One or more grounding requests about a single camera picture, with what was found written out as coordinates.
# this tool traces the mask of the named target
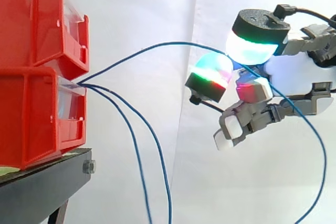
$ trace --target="blue cable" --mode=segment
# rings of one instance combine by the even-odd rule
[[[142,49],[122,60],[119,60],[117,61],[116,63],[108,66],[107,68],[95,73],[95,74],[92,74],[91,76],[83,79],[82,81],[80,81],[78,84],[81,85],[83,84],[84,82],[96,77],[96,76],[99,76],[107,71],[109,71],[110,69],[116,67],[117,65],[119,64],[122,64],[123,62],[127,61],[127,60],[130,60],[140,54],[143,54],[144,52],[147,52],[147,51],[150,51],[154,48],[157,48],[157,47],[163,47],[163,46],[172,46],[172,45],[185,45],[185,46],[193,46],[193,47],[198,47],[198,48],[203,48],[203,49],[206,49],[206,50],[209,50],[209,51],[213,51],[213,52],[217,52],[219,54],[222,54],[222,55],[225,55],[226,57],[228,57],[232,62],[234,61],[229,55],[227,55],[226,53],[224,53],[223,51],[220,51],[216,48],[212,48],[212,47],[208,47],[208,46],[204,46],[204,45],[200,45],[200,44],[197,44],[197,43],[193,43],[193,42],[185,42],[185,41],[172,41],[172,42],[164,42],[164,43],[159,43],[159,44],[156,44],[156,45],[153,45],[153,46],[150,46],[150,47],[147,47],[145,49]],[[242,65],[240,64],[244,69],[246,69],[248,72],[250,72],[251,74],[253,74],[255,77],[262,77],[260,76],[259,74],[255,73],[252,69],[250,69],[248,66],[246,65]],[[324,146],[324,143],[323,143],[323,140],[320,136],[320,134],[317,132],[317,130],[315,129],[315,127],[309,122],[309,120],[305,117],[305,115],[300,111],[299,108],[297,108],[294,103],[288,98],[286,97],[283,93],[281,93],[278,89],[276,89],[271,83],[269,84],[270,87],[275,91],[277,92],[280,96],[282,96],[285,100],[288,101],[288,103],[293,107],[293,109],[303,118],[303,120],[310,126],[310,128],[313,130],[313,132],[315,133],[315,135],[317,136],[319,142],[320,142],[320,145],[321,145],[321,148],[322,148],[322,151],[323,151],[323,159],[324,159],[324,165],[323,165],[323,174],[322,174],[322,182],[321,182],[321,186],[320,186],[320,189],[319,189],[319,192],[317,194],[317,197],[315,199],[315,201],[313,202],[313,204],[311,205],[311,207],[302,215],[302,217],[300,217],[296,222],[295,224],[298,224],[300,222],[302,222],[304,220],[304,218],[306,218],[306,216],[311,213],[311,211],[314,209],[314,207],[316,206],[317,202],[319,201],[320,197],[321,197],[321,194],[322,194],[322,191],[323,191],[323,188],[324,188],[324,184],[325,184],[325,177],[326,177],[326,174],[327,174],[327,151],[325,149],[325,146]]]
[[[144,174],[143,174],[143,169],[142,169],[142,163],[141,163],[140,153],[139,153],[138,144],[136,142],[135,133],[133,131],[133,128],[132,128],[129,120],[125,116],[125,114],[122,112],[122,110],[119,108],[119,106],[110,97],[108,97],[107,95],[105,95],[104,93],[100,92],[99,90],[97,90],[97,89],[95,89],[93,87],[87,86],[87,88],[93,90],[94,92],[100,94],[102,97],[105,97],[107,100],[109,100],[115,106],[115,108],[118,110],[118,112],[121,114],[121,116],[125,120],[128,128],[129,128],[129,130],[131,132],[131,135],[132,135],[132,138],[133,138],[133,144],[134,144],[135,152],[137,154],[136,158],[138,159],[138,165],[139,165],[140,176],[141,176],[141,183],[142,183],[142,188],[143,188],[143,192],[144,192],[144,196],[145,196],[145,203],[146,203],[148,221],[149,221],[149,224],[153,224],[153,222],[152,222],[152,216],[151,216],[151,211],[150,211],[150,207],[149,207],[149,200],[148,200],[146,182],[145,182],[145,178],[144,178]]]
[[[165,166],[165,162],[164,162],[164,157],[163,157],[160,141],[159,141],[156,133],[154,132],[154,129],[152,128],[151,124],[146,120],[146,118],[138,110],[136,110],[129,102],[127,102],[122,96],[118,95],[114,91],[109,90],[109,89],[107,89],[105,87],[102,87],[102,86],[99,86],[99,85],[95,85],[95,84],[85,83],[85,84],[82,84],[82,86],[86,87],[86,88],[101,89],[101,90],[109,92],[110,94],[117,97],[119,100],[121,100],[127,107],[129,107],[135,114],[137,114],[141,118],[141,120],[146,124],[146,126],[148,127],[148,129],[152,133],[152,135],[155,139],[155,143],[156,143],[156,146],[158,148],[157,150],[159,151],[159,156],[160,156],[160,160],[161,160],[161,167],[162,167],[164,183],[165,183],[166,193],[167,193],[167,198],[168,198],[168,208],[169,208],[169,210],[168,210],[168,212],[169,212],[168,223],[171,224],[172,223],[172,197],[171,197],[170,188],[169,188],[168,175],[167,175],[167,170],[166,170],[166,166]]]

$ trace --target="green led light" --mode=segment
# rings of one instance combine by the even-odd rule
[[[192,68],[192,72],[227,88],[233,72],[233,63],[225,55],[213,52],[202,56]]]
[[[233,31],[229,34],[226,42],[226,51],[230,57],[237,63],[244,65],[263,64],[277,50],[278,45],[257,44],[246,41]]]

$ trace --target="white backdrop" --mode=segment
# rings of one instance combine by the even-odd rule
[[[73,0],[90,18],[91,72],[157,42],[186,40],[225,49],[240,9],[273,10],[288,3],[336,13],[333,0]],[[298,15],[294,26],[315,22]],[[251,135],[228,152],[212,140],[219,114],[193,106],[184,89],[187,69],[204,53],[156,49],[91,81],[123,95],[152,123],[172,181],[173,223],[294,223],[314,200],[322,172],[318,140],[299,118]],[[234,83],[221,101],[236,102]],[[304,223],[336,223],[336,105],[312,119],[329,154],[326,189]],[[132,113],[154,223],[167,223],[167,206],[154,140]],[[97,172],[71,198],[65,223],[146,223],[143,193],[128,129],[103,98],[89,93],[88,147]]]

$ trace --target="black sensor cap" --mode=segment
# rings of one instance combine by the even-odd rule
[[[289,24],[261,9],[241,10],[232,27],[232,31],[244,40],[276,45],[283,43],[289,30]]]
[[[186,84],[186,87],[195,91],[198,95],[207,97],[210,100],[219,102],[225,92],[225,88],[214,81],[206,80],[195,73],[191,73]],[[196,104],[200,101],[192,100],[192,103]]]

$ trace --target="bolt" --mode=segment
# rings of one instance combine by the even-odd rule
[[[96,161],[95,160],[86,160],[83,164],[83,173],[85,174],[94,174],[96,172]]]

